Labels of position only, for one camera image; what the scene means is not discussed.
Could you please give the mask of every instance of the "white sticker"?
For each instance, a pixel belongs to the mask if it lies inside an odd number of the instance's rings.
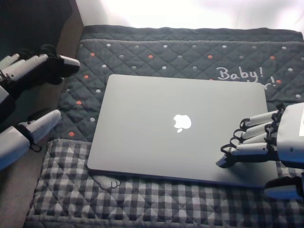
[[[302,113],[299,136],[304,136],[304,110]]]

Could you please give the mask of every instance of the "gray floor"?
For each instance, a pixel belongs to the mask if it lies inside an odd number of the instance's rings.
[[[58,54],[75,57],[83,24],[75,0],[70,0],[73,14],[65,22],[57,45]],[[57,107],[62,86],[43,85],[26,91],[17,101],[17,109],[6,122],[7,125],[23,121],[24,117],[45,107]],[[28,151],[13,165],[0,172],[0,228],[23,226],[33,192],[40,175],[47,137],[40,143],[40,153]]]

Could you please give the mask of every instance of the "white apple logo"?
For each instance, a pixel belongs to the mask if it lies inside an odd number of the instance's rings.
[[[191,120],[187,115],[176,115],[173,119],[176,121],[174,127],[178,128],[177,133],[180,133],[182,129],[191,127]]]

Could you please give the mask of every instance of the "laptop lid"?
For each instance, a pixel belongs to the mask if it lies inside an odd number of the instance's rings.
[[[274,161],[215,163],[244,118],[267,112],[259,83],[111,75],[88,168],[263,187]]]

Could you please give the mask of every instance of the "quilted fabric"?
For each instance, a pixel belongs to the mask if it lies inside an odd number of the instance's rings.
[[[302,202],[269,199],[255,189],[123,177],[117,177],[118,187],[102,189],[86,166],[90,148],[90,142],[49,143],[25,227],[65,227],[67,223],[76,227],[301,227],[304,224]],[[283,165],[278,168],[279,176],[301,172]]]
[[[268,109],[303,102],[302,34],[266,28],[85,27],[25,227],[300,227],[303,204],[258,190],[94,176],[86,168],[111,74],[258,82]],[[279,175],[297,175],[277,163]]]

